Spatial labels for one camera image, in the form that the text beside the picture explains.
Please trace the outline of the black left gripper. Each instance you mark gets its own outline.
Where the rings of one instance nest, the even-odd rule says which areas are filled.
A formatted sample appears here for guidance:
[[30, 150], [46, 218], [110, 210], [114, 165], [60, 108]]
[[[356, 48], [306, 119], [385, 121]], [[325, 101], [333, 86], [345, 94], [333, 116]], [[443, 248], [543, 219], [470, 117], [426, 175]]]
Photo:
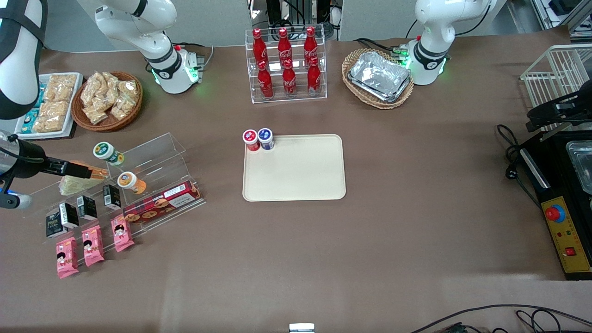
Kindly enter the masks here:
[[569, 93], [527, 112], [528, 132], [555, 123], [587, 123], [591, 121], [591, 93]]

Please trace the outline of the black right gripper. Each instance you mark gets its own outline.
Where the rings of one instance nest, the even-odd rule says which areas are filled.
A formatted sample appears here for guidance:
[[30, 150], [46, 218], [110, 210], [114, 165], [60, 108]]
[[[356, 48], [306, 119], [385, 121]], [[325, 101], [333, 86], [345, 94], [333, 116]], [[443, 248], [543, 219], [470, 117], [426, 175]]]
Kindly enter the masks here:
[[45, 167], [46, 173], [57, 176], [72, 176], [90, 179], [91, 169], [72, 161], [46, 158], [44, 150], [31, 142], [22, 141], [15, 134], [0, 135], [0, 175], [1, 181], [10, 177], [29, 179]]

